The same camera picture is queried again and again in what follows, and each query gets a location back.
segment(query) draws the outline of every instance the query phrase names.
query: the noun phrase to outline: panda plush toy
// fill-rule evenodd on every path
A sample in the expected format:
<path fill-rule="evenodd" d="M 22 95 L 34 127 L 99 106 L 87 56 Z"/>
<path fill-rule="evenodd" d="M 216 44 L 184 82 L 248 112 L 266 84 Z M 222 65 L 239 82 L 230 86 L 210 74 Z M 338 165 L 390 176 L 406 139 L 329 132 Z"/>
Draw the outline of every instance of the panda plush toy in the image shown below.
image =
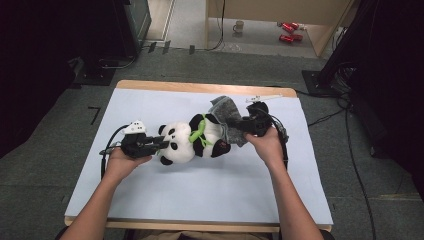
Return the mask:
<path fill-rule="evenodd" d="M 208 114 L 197 114 L 189 123 L 174 122 L 162 125 L 159 134 L 169 141 L 158 153 L 163 165 L 186 163 L 199 156 L 215 158 L 228 153 L 231 145 L 223 140 L 223 129 L 216 118 Z"/>

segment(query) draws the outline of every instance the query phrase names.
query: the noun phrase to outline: table edge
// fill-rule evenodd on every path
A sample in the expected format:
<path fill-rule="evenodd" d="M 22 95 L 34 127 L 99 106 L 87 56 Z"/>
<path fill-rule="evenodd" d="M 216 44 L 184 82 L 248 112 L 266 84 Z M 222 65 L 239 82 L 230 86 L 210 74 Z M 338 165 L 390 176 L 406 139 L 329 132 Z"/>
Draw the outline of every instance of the table edge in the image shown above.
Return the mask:
<path fill-rule="evenodd" d="M 143 89 L 154 91 L 175 91 L 175 92 L 200 92 L 200 93 L 221 93 L 240 95 L 279 95 L 283 97 L 297 98 L 296 91 L 292 88 L 261 87 L 246 85 L 225 85 L 208 83 L 187 83 L 187 82 L 163 82 L 145 80 L 120 80 L 116 88 L 119 89 Z"/>
<path fill-rule="evenodd" d="M 75 217 L 65 216 L 65 224 L 71 225 Z M 319 229 L 331 231 L 332 225 L 317 224 Z M 279 232 L 279 224 L 266 223 L 221 223 L 202 221 L 159 221 L 159 220 L 117 220 L 108 219 L 107 228 L 149 229 L 169 231 L 200 231 L 200 232 Z"/>

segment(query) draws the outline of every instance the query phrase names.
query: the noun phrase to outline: white table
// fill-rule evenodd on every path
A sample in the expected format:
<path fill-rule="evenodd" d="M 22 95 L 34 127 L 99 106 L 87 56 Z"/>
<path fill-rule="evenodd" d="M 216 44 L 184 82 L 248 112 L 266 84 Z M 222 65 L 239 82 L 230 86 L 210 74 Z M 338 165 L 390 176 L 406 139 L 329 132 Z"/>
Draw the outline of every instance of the white table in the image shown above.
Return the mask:
<path fill-rule="evenodd" d="M 122 125 L 142 120 L 148 136 L 159 126 L 206 113 L 214 98 L 230 96 L 242 116 L 252 95 L 283 94 L 267 101 L 290 135 L 289 174 L 313 219 L 333 224 L 300 101 L 292 89 L 121 81 L 115 89 L 65 213 L 71 224 L 100 181 L 99 151 Z M 122 140 L 118 134 L 115 141 Z M 214 158 L 195 157 L 163 166 L 157 156 L 124 179 L 113 197 L 107 227 L 193 231 L 278 232 L 278 212 L 269 173 L 250 144 L 232 146 Z"/>

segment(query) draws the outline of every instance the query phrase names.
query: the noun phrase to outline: white sheet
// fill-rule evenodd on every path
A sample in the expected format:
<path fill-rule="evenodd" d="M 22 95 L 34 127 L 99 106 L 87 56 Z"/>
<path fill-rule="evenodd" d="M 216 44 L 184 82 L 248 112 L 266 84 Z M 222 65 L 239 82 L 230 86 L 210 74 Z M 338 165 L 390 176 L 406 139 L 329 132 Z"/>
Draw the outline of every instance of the white sheet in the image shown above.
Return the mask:
<path fill-rule="evenodd" d="M 148 136 L 158 136 L 160 125 L 190 121 L 207 113 L 210 100 L 220 94 L 115 89 L 86 163 L 66 210 L 77 216 L 100 181 L 99 152 L 122 125 L 141 120 Z M 230 96 L 242 116 L 245 100 Z M 299 99 L 266 101 L 290 136 L 287 144 L 289 174 L 317 224 L 333 224 L 321 186 L 307 123 Z M 114 140 L 122 140 L 118 134 Z M 254 148 L 232 145 L 230 153 L 214 158 L 195 157 L 185 164 L 163 166 L 158 157 L 134 170 L 118 187 L 110 218 L 278 223 L 269 173 Z"/>

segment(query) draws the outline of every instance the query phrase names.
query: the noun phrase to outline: panda ear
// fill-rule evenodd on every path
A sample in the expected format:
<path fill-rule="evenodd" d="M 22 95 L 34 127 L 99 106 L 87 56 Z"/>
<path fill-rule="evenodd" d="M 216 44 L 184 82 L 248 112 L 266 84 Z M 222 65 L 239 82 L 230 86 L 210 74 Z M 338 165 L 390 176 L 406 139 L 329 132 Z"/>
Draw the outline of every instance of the panda ear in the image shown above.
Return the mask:
<path fill-rule="evenodd" d="M 169 165 L 171 165 L 171 164 L 173 164 L 173 163 L 174 163 L 173 161 L 171 161 L 171 160 L 167 159 L 167 158 L 166 158 L 166 157 L 164 157 L 164 156 L 162 156 L 162 157 L 160 158 L 160 162 L 161 162 L 163 165 L 165 165 L 165 166 L 169 166 Z"/>
<path fill-rule="evenodd" d="M 164 128 L 165 128 L 165 125 L 162 125 L 159 127 L 159 131 L 158 131 L 159 135 L 162 134 L 162 131 Z"/>

